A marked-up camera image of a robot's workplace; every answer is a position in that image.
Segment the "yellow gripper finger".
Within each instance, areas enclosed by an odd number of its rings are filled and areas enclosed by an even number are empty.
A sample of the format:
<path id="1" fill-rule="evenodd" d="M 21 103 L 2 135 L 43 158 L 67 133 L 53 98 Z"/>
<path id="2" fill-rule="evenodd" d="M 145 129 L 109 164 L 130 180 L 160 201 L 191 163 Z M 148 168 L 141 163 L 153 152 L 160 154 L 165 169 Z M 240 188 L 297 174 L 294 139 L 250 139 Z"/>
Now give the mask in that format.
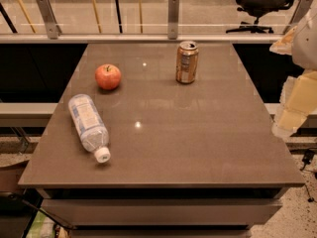
<path id="1" fill-rule="evenodd" d="M 289 76 L 283 85 L 271 131 L 276 137 L 290 137 L 317 109 L 317 71 L 305 70 Z"/>
<path id="2" fill-rule="evenodd" d="M 297 27 L 291 28 L 281 39 L 274 42 L 269 50 L 278 55 L 292 55 L 292 43 Z"/>

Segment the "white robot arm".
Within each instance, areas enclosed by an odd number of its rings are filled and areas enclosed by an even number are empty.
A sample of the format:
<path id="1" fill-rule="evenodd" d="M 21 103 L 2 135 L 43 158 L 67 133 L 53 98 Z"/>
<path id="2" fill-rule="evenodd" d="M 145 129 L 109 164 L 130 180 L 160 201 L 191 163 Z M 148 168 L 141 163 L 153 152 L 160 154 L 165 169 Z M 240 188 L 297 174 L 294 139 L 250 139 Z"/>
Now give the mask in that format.
<path id="1" fill-rule="evenodd" d="M 269 50 L 290 55 L 293 63 L 304 69 L 297 78 L 286 79 L 273 119 L 273 135 L 288 138 L 317 109 L 317 8 L 309 9 Z"/>

